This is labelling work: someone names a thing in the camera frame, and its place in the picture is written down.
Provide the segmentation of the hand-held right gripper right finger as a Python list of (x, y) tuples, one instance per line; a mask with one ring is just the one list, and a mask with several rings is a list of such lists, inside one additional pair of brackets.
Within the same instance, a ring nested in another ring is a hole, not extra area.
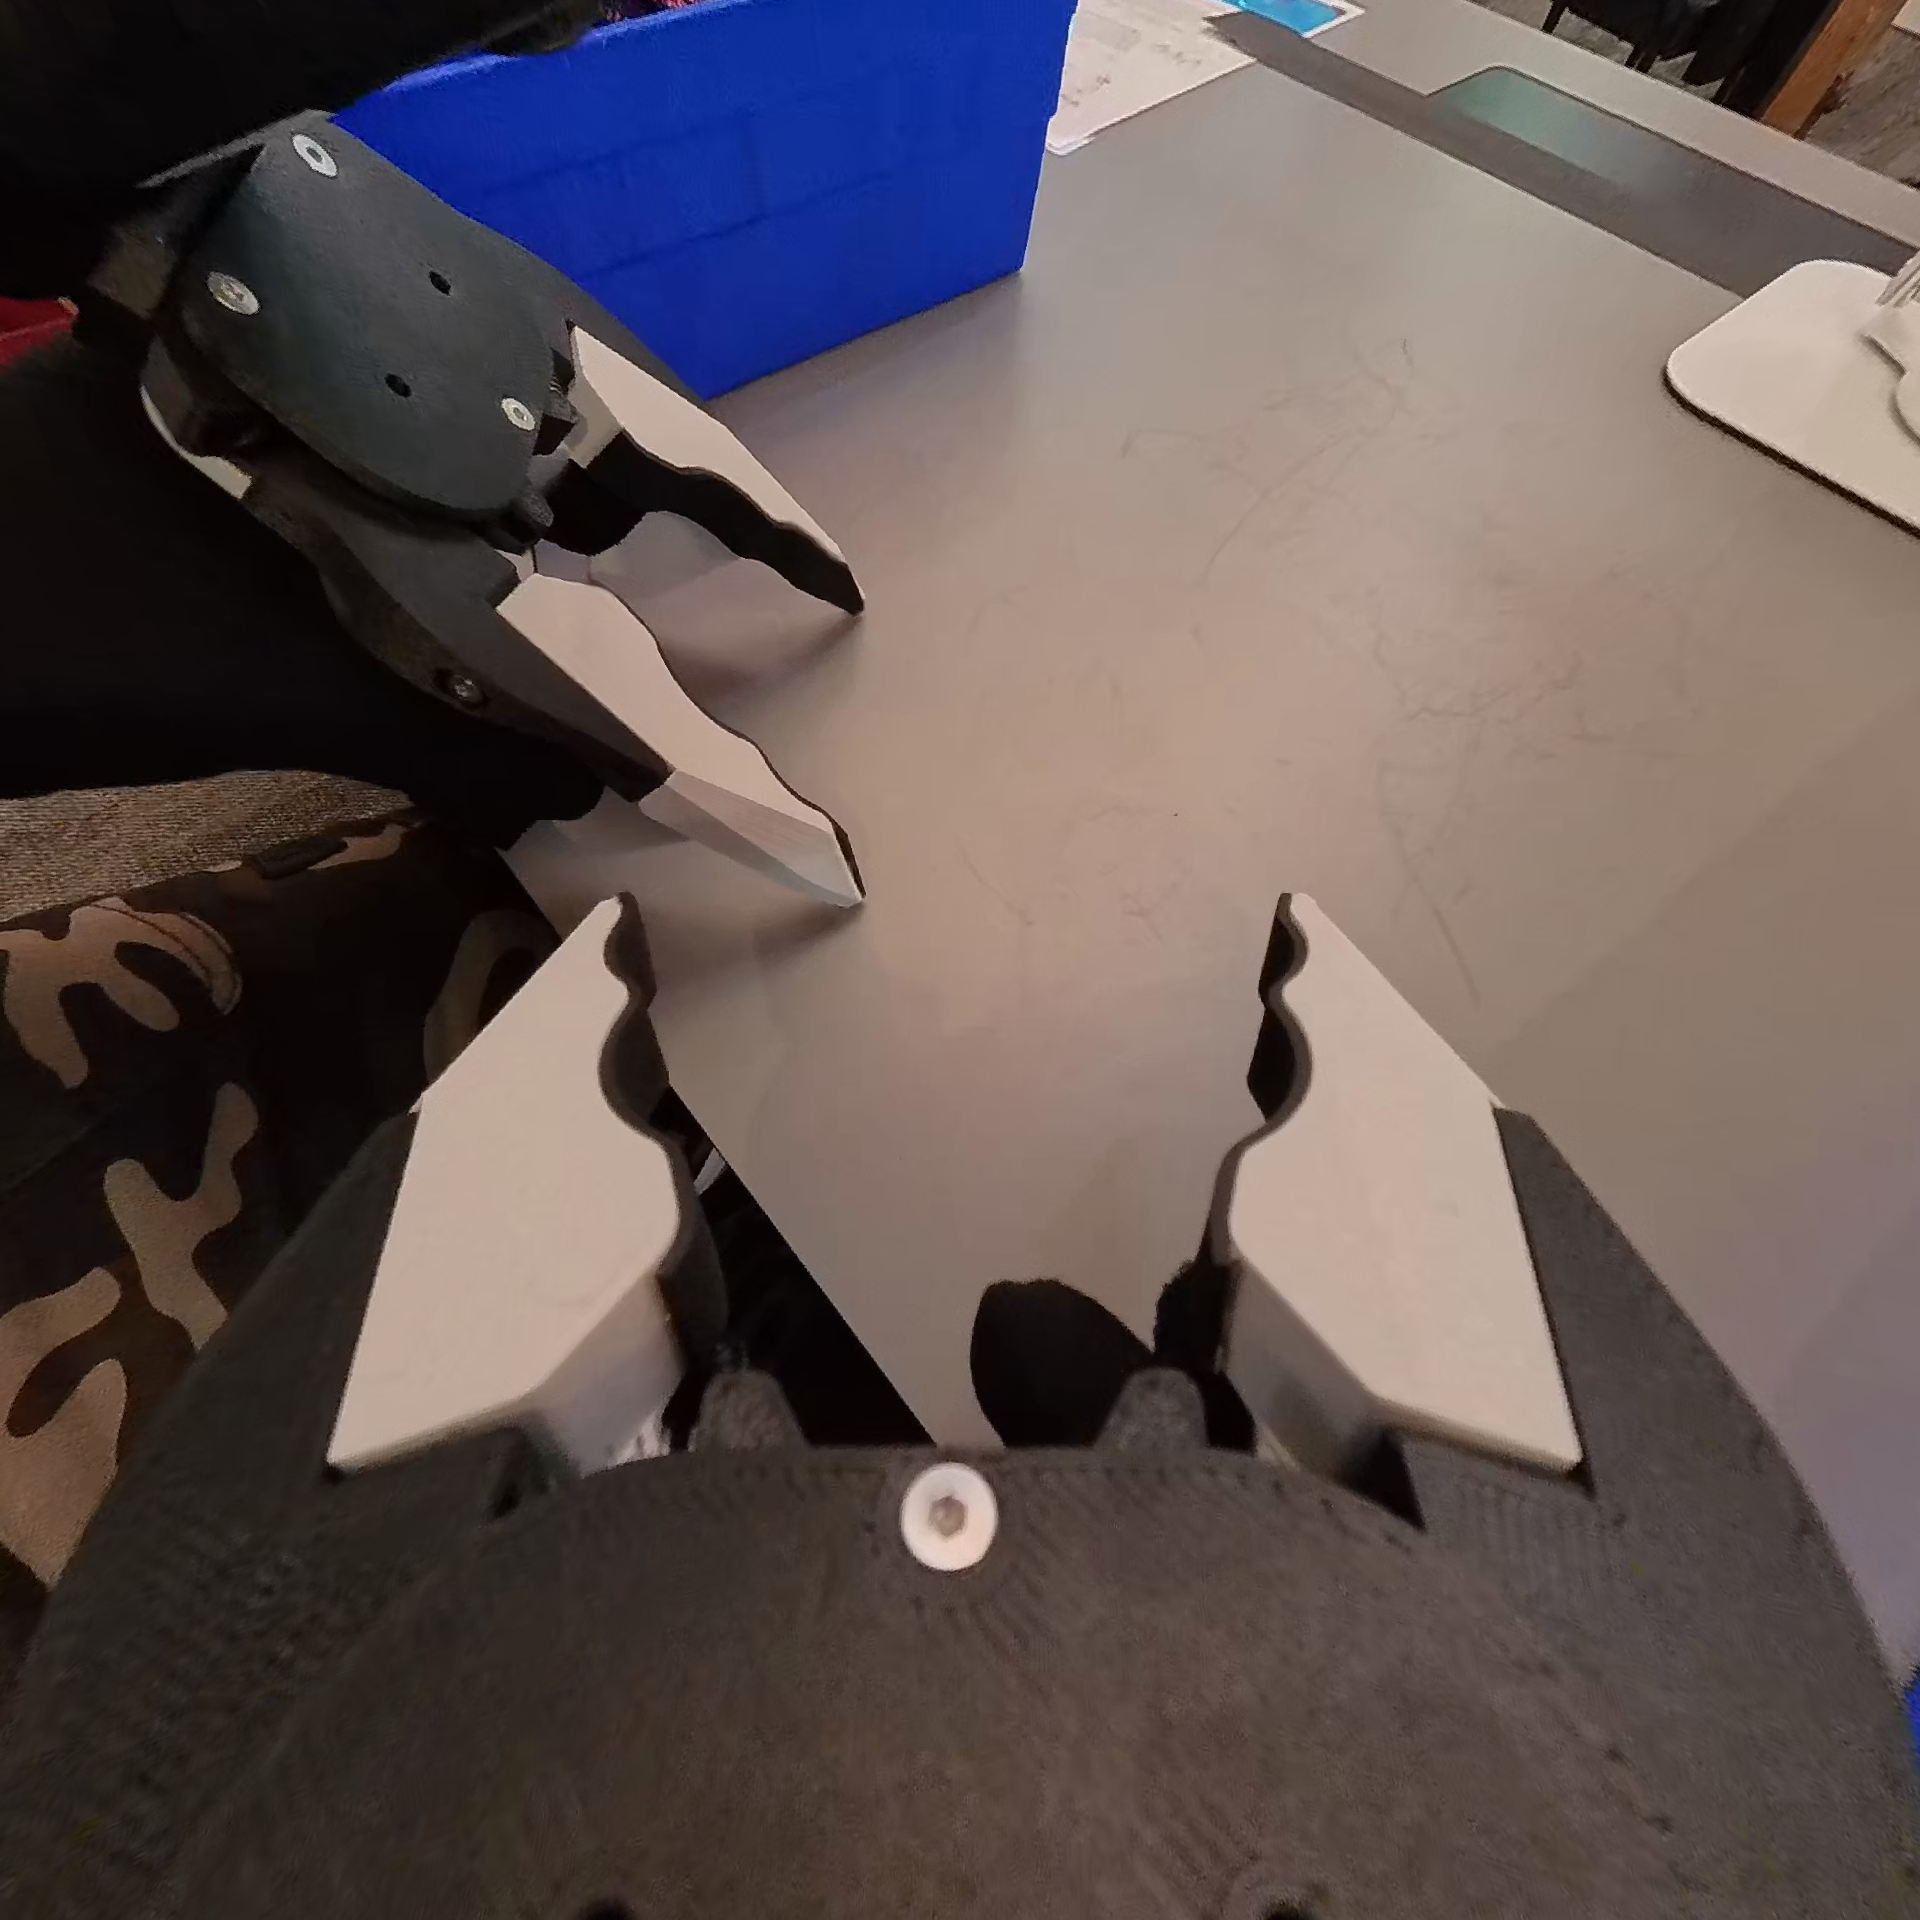
[(1260, 1123), (1209, 1224), (1218, 1364), (1255, 1429), (1323, 1477), (1388, 1435), (1575, 1475), (1500, 1100), (1309, 895), (1275, 908), (1258, 997)]

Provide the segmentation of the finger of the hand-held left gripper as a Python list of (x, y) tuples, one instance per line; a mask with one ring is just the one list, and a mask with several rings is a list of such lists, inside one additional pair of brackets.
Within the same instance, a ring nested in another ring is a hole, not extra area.
[(701, 403), (583, 326), (570, 328), (568, 355), (576, 425), (542, 489), (550, 545), (599, 559), (646, 518), (674, 516), (806, 598), (864, 612), (843, 548)]
[(790, 787), (763, 747), (701, 706), (661, 639), (587, 560), (548, 546), (505, 614), (637, 741), (654, 785), (611, 792), (570, 823), (542, 823), (507, 852), (542, 910), (588, 910), (631, 890), (639, 857), (670, 838), (707, 849), (806, 901), (852, 910), (867, 885), (843, 824)]

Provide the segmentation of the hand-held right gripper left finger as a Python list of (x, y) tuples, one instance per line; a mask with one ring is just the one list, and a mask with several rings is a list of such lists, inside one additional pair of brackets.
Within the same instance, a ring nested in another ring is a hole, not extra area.
[(331, 1468), (510, 1429), (603, 1472), (661, 1437), (729, 1291), (659, 1126), (654, 993), (637, 903), (603, 901), (420, 1097)]

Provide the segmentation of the blue plastic bin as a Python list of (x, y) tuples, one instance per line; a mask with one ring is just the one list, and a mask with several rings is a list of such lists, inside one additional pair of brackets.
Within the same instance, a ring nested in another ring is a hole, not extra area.
[(336, 121), (712, 398), (1020, 273), (1075, 12), (691, 5)]

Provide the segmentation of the person's camouflage pants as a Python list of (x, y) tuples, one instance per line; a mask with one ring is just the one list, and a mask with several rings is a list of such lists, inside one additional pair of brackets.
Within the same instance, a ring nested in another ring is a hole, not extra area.
[(7, 1686), (198, 1352), (557, 944), (415, 819), (5, 925)]

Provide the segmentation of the white printed paper sheet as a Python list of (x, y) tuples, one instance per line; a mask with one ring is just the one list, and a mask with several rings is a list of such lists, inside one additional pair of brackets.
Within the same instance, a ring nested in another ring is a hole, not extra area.
[(1253, 56), (1215, 28), (1229, 10), (1215, 3), (1079, 3), (1046, 152), (1075, 155), (1099, 132), (1253, 67)]

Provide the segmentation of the white monitor stand base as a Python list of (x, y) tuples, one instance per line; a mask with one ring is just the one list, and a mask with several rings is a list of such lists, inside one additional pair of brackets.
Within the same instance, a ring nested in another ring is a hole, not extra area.
[(1919, 258), (1791, 266), (1676, 346), (1673, 397), (1788, 468), (1919, 529)]

